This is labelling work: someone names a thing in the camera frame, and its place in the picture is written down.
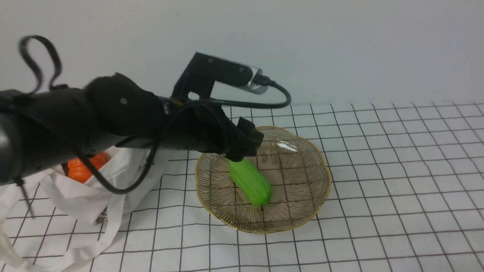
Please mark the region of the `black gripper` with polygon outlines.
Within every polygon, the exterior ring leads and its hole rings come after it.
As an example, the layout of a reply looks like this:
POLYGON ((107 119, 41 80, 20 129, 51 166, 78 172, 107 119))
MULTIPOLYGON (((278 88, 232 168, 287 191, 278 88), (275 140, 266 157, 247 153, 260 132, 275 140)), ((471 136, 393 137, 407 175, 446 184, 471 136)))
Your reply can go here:
POLYGON ((248 119, 239 117, 235 125, 219 105, 176 106, 161 99, 160 126, 164 132, 159 150, 194 150, 199 153, 225 154, 228 160, 240 162, 257 155, 264 134, 248 119))

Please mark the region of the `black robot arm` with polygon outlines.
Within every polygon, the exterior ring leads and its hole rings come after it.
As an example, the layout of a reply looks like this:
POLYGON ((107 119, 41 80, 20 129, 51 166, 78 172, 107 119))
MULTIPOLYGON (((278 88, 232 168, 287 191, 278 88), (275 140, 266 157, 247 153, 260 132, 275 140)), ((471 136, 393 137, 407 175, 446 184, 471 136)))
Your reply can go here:
POLYGON ((183 108, 126 76, 99 77, 85 88, 27 95, 1 92, 1 184, 111 147, 193 150, 233 161, 255 156, 264 135, 252 122, 234 124, 220 106, 183 108))

